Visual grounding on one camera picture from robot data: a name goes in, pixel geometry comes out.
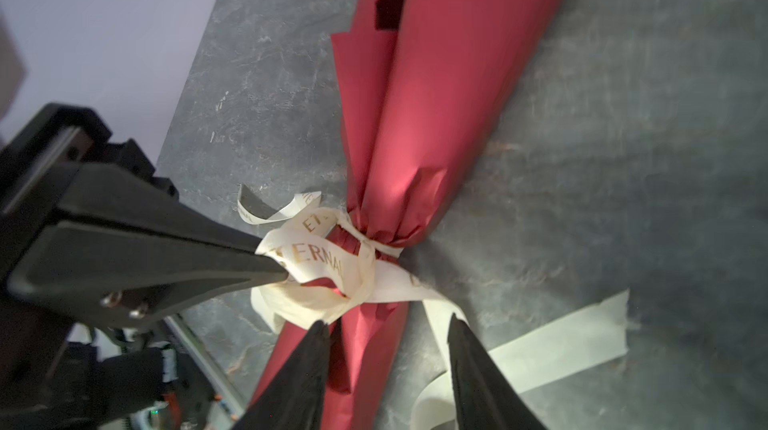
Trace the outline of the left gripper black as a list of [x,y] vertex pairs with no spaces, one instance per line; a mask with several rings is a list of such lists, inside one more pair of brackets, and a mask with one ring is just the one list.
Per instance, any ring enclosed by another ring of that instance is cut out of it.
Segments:
[[[258,237],[181,203],[135,141],[112,144],[111,136],[95,110],[47,104],[2,147],[4,406],[38,404],[72,319],[142,326],[287,277],[282,265],[255,253]],[[49,225],[61,216],[57,208],[162,236]]]

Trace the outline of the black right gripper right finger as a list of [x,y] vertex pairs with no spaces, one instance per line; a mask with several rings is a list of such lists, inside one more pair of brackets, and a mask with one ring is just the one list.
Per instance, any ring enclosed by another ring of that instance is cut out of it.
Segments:
[[447,341],[459,429],[545,430],[457,316],[451,317]]

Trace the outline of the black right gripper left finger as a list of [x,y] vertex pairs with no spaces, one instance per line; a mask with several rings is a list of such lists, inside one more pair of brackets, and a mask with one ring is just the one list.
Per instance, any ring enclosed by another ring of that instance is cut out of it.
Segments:
[[328,325],[316,321],[264,392],[232,428],[320,429],[329,356]]

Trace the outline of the cream printed ribbon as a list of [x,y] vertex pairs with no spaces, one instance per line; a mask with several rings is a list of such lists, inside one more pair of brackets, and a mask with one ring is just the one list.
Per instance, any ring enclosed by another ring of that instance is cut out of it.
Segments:
[[368,238],[352,253],[328,240],[336,227],[360,233],[347,214],[325,208],[319,191],[298,193],[272,216],[255,213],[256,195],[241,186],[238,213],[251,225],[272,225],[257,247],[259,256],[283,265],[286,280],[253,289],[251,304],[279,332],[285,323],[307,329],[318,320],[332,323],[364,303],[422,303],[446,371],[417,397],[411,414],[414,429],[434,429],[459,419],[468,402],[458,381],[458,347],[463,336],[472,369],[488,369],[503,389],[527,392],[624,356],[629,293],[567,314],[515,340],[486,351],[467,325],[462,309],[394,262],[400,251]]

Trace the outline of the dark red wrapping paper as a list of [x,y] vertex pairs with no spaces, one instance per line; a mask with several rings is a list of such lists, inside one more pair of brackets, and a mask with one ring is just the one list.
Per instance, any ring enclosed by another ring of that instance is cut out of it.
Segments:
[[[358,0],[332,36],[347,159],[352,253],[368,238],[400,253],[438,224],[482,152],[562,0]],[[368,429],[410,302],[364,303],[328,323],[322,427]],[[285,323],[255,402],[308,329]]]

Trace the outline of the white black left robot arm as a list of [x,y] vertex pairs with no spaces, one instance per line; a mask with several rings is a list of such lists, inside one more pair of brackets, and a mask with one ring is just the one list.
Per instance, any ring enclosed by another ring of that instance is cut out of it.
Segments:
[[176,399],[159,348],[100,359],[117,336],[285,271],[257,236],[184,205],[133,140],[87,107],[47,104],[1,150],[1,425],[95,429]]

